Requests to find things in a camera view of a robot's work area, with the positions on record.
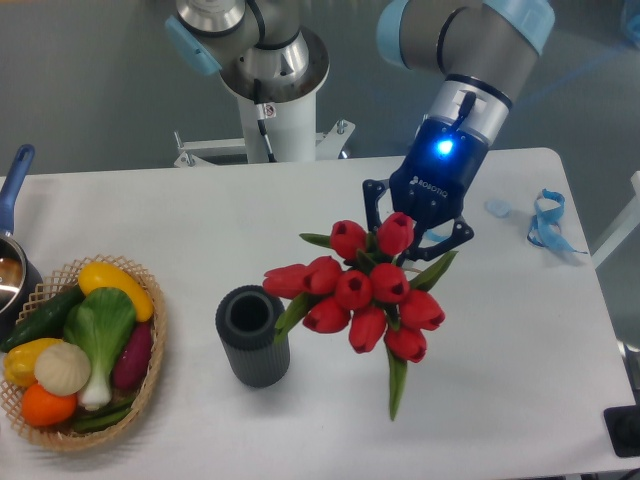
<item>wicker basket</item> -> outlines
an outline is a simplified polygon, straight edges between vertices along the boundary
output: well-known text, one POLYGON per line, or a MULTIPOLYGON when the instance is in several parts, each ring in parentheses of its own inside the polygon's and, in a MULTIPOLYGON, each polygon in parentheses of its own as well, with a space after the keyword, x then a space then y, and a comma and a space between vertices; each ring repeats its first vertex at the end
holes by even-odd
MULTIPOLYGON (((12 428, 29 442, 40 445, 48 450, 58 452, 71 452, 95 447, 115 438, 125 431, 139 416, 148 404, 153 389, 158 380, 162 355, 167 337, 167 315, 164 296, 155 278, 142 265, 127 260, 123 257, 111 257, 98 255, 95 258, 76 260, 72 264, 65 264, 61 270, 55 270, 50 277, 46 277, 43 283, 36 287, 36 291, 29 296, 29 301, 24 305, 18 318, 22 321, 31 311, 38 308, 40 303, 77 283, 78 274, 82 267, 90 262, 106 262, 120 267, 131 275, 150 295, 155 313, 152 322, 153 348, 151 361, 142 385, 137 391, 136 398, 131 406, 131 412, 116 425, 106 430, 87 434, 78 434, 70 427, 61 424, 51 428, 32 428, 25 423, 20 414, 21 399, 24 389, 7 381, 0 383, 0 406, 6 411, 11 420, 12 428)), ((124 392, 114 391, 114 398, 123 396, 124 392)))

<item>red tulip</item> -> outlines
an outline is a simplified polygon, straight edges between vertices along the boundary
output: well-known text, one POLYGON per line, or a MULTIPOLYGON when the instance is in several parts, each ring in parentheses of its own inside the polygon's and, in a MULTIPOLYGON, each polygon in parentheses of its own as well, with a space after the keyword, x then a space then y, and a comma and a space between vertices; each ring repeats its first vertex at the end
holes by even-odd
POLYGON ((329 238, 331 248, 345 260, 355 260, 358 249, 367 248, 367 232, 351 220, 336 222, 329 238))
POLYGON ((297 297, 304 290, 302 279, 307 267, 297 263, 288 267, 269 270, 264 274, 265 278, 262 287, 274 297, 288 298, 297 297))
POLYGON ((338 279, 334 293, 336 301, 347 310, 366 307, 373 297, 371 280, 358 270, 350 270, 338 279))
POLYGON ((391 214, 378 229, 378 247, 387 255, 398 255, 413 243, 413 220, 402 212, 391 214))
POLYGON ((400 321, 408 328, 435 330, 444 321, 444 312, 427 292, 411 290, 400 304, 400 321))
POLYGON ((318 333, 336 333, 348 324, 351 314, 342 308, 333 297, 325 298, 311 309, 302 324, 318 333))
POLYGON ((376 265, 369 278, 373 285, 373 298, 383 303, 400 303, 410 291, 404 271, 390 263, 376 265))
POLYGON ((349 342, 357 353, 370 352, 382 338, 386 328, 384 311, 374 306, 365 307, 353 314, 349 342))
POLYGON ((384 343, 398 358, 413 363, 418 363, 427 353, 427 340, 420 330, 400 327, 396 332, 388 328, 384 343))
POLYGON ((342 267, 337 260, 329 256, 319 257, 307 267, 302 287, 305 292, 313 295, 327 295, 335 290, 340 275, 342 267))

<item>garlic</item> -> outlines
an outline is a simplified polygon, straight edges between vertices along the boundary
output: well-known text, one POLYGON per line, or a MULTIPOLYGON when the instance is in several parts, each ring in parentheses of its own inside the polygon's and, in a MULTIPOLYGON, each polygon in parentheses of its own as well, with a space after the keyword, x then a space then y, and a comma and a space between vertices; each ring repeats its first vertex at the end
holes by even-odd
POLYGON ((34 374, 47 392, 64 397, 78 392, 87 383, 91 363, 80 347, 58 343, 38 356, 34 374))

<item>tulip bouquet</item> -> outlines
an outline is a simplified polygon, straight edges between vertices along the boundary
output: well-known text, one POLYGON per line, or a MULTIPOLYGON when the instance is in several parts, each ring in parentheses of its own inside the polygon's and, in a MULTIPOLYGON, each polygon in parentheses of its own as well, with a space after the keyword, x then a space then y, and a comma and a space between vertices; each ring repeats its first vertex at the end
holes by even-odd
POLYGON ((456 252, 443 255, 426 270, 398 266, 398 256, 414 240, 413 220, 394 213, 377 229, 366 232, 359 224, 343 220, 331 235, 303 233, 304 240, 330 248, 343 259, 319 257, 309 265, 295 264, 265 273, 264 289, 291 300, 276 323, 275 341, 281 341, 300 321, 318 333, 349 329, 356 353, 373 350, 384 337, 389 358, 389 415, 400 406, 407 362, 420 362, 427 352, 423 330, 436 330, 445 314, 428 293, 446 272, 456 252))

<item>gray wall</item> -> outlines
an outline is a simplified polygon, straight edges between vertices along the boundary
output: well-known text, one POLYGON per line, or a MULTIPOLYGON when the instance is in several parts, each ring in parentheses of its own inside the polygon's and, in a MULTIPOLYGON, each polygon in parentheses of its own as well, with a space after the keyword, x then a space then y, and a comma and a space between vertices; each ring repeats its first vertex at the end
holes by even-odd
MULTIPOLYGON (((442 78, 385 64, 375 48, 384 0, 301 0, 325 41, 330 77, 318 128, 357 124, 354 156, 402 155, 442 78)), ((640 50, 619 33, 621 1, 557 0, 557 28, 496 148, 546 146, 563 159, 593 245, 632 198, 640 170, 640 50)), ((18 145, 32 173, 169 167, 172 136, 241 136, 218 78, 192 73, 164 37, 170 0, 0 4, 0 175, 18 145)), ((640 231, 601 269, 614 325, 640 345, 640 231)))

